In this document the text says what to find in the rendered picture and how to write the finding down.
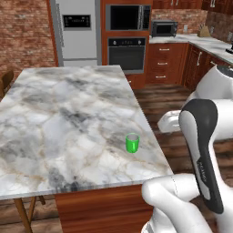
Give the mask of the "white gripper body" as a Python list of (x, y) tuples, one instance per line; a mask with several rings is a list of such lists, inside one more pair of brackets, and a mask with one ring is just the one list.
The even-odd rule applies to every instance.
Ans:
[(166, 112), (157, 122), (157, 126), (161, 133), (172, 133), (180, 130), (178, 117), (180, 110)]

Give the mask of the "wooden base cupboard run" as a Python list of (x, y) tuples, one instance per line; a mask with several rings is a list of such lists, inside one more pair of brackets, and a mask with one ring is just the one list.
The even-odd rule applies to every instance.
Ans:
[(215, 65), (229, 66), (229, 63), (197, 46), (189, 45), (182, 85), (193, 91), (202, 77)]

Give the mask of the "wooden island base cabinet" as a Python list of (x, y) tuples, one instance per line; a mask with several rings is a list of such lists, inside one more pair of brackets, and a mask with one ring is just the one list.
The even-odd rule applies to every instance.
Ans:
[(140, 185), (57, 194), (55, 200), (64, 233), (140, 233), (153, 212)]

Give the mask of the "black countertop toaster oven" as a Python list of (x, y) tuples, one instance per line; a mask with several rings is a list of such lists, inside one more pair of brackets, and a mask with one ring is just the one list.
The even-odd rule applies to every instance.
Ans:
[(151, 22), (151, 36), (176, 36), (178, 22), (174, 20), (153, 20)]

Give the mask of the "wooden oven housing cabinet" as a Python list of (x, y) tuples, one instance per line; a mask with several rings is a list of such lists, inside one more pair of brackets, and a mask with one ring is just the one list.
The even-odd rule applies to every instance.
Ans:
[(125, 74), (127, 81), (133, 89), (142, 88), (146, 83), (147, 72), (147, 55), (149, 29), (147, 31), (107, 31), (106, 30), (106, 5), (150, 5), (152, 8), (152, 0), (101, 0), (101, 35), (102, 35), (102, 64), (107, 65), (107, 39), (109, 37), (145, 37), (146, 56), (143, 74)]

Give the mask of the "built-in black microwave oven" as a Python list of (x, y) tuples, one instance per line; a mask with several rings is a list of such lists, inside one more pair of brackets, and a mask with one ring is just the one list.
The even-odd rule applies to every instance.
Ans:
[(147, 31), (150, 5), (106, 5), (107, 31)]

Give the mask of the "wooden chair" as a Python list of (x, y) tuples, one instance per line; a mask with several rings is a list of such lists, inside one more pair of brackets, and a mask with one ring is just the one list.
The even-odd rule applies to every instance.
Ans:
[(14, 71), (8, 70), (0, 76), (0, 98), (3, 98), (14, 78)]

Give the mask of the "wooden drawer cabinet run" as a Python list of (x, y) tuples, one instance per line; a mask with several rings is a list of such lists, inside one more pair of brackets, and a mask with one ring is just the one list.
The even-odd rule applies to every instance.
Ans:
[(187, 43), (158, 43), (148, 46), (147, 83), (180, 84), (186, 62)]

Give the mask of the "grey fridge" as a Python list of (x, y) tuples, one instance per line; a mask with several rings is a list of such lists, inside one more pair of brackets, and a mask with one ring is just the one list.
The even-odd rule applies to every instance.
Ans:
[(100, 0), (49, 0), (59, 66), (101, 66)]

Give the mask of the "wooden knife block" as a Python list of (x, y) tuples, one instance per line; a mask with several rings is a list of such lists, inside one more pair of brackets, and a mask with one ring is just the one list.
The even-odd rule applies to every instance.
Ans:
[(198, 36), (199, 37), (210, 37), (210, 33), (206, 25), (200, 26), (200, 28), (198, 29)]

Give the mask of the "wooden wall cupboards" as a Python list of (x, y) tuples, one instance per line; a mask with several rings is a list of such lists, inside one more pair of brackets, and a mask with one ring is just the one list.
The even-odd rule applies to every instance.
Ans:
[(153, 0), (153, 9), (202, 9), (225, 13), (233, 0)]

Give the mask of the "green mug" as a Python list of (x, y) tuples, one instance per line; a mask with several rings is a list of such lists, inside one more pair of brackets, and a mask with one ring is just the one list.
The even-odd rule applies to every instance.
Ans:
[(136, 153), (138, 150), (140, 136), (136, 133), (129, 133), (126, 136), (126, 150), (128, 153)]

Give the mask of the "wooden stool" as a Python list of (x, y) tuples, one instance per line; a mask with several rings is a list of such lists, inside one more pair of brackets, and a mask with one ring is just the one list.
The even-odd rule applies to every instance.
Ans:
[(33, 230), (31, 228), (31, 221), (33, 218), (34, 210), (35, 210), (35, 203), (36, 199), (39, 198), (40, 202), (42, 205), (46, 203), (45, 199), (43, 196), (38, 196), (38, 197), (31, 197), (31, 202), (29, 206), (29, 211), (25, 211), (25, 206), (23, 203), (23, 199), (21, 198), (15, 198), (15, 206), (18, 210), (19, 216), (22, 219), (23, 225), (25, 227), (26, 233), (33, 233)]

